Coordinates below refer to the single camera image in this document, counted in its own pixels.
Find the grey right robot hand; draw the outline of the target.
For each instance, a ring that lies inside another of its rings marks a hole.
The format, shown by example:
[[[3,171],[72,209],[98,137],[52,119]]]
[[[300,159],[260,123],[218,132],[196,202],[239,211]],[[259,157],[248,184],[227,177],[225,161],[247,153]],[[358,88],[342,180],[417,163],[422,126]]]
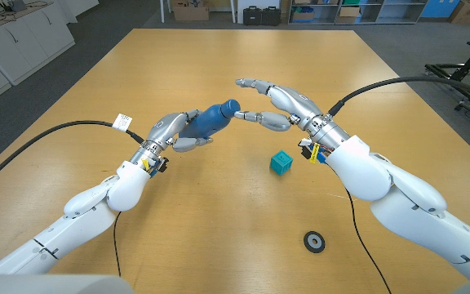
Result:
[[[277,109],[294,114],[300,119],[297,125],[302,131],[306,130],[310,120],[316,116],[322,116],[322,111],[312,100],[292,88],[251,78],[237,79],[235,83],[239,87],[256,89],[259,94],[268,96]]]

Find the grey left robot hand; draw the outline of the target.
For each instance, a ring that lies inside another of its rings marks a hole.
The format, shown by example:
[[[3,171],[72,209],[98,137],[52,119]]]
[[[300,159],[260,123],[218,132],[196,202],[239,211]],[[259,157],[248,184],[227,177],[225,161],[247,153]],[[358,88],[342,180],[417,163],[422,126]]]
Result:
[[[210,137],[189,136],[175,139],[175,136],[201,113],[201,110],[192,109],[187,112],[164,116],[150,130],[144,147],[153,154],[159,155],[170,145],[175,152],[184,153],[195,149],[197,146],[210,144],[213,141]]]

